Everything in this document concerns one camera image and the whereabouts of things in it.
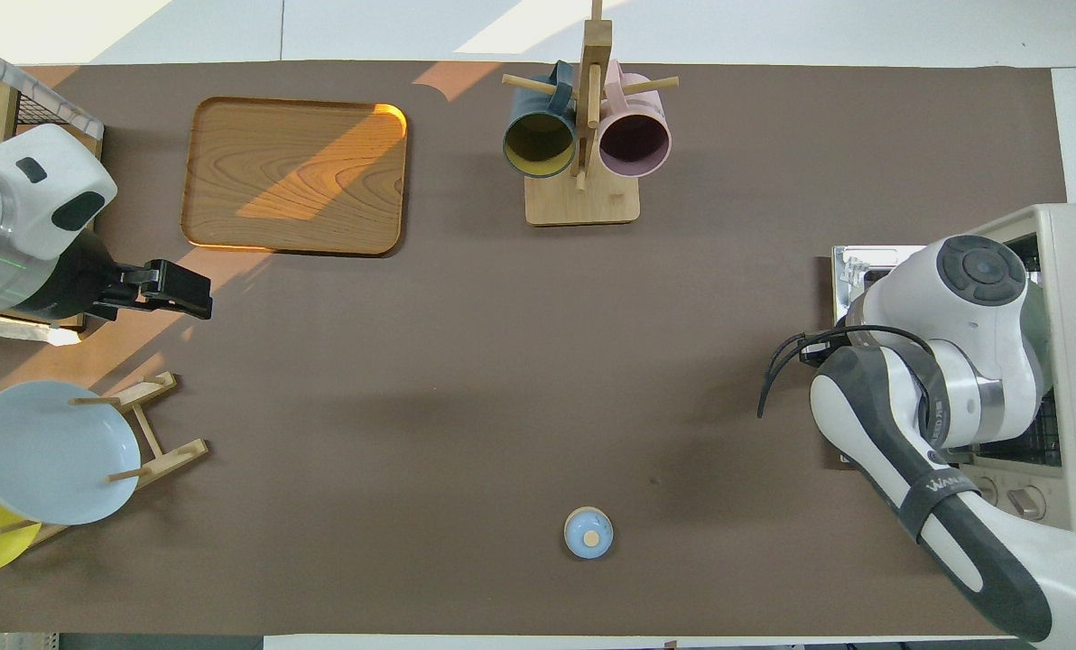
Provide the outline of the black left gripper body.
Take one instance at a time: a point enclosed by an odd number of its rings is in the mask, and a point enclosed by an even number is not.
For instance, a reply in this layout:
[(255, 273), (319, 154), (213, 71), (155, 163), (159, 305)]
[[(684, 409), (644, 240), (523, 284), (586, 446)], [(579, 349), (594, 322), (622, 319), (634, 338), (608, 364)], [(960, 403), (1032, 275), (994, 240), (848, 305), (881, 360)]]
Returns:
[(93, 314), (101, 320), (116, 320), (118, 310), (153, 311), (151, 303), (138, 305), (136, 283), (123, 283), (122, 275), (162, 268), (162, 260), (150, 260), (143, 266), (114, 260), (105, 244), (93, 231), (81, 231), (70, 246), (56, 258), (51, 275), (42, 287), (14, 312), (34, 320), (66, 320), (77, 314)]

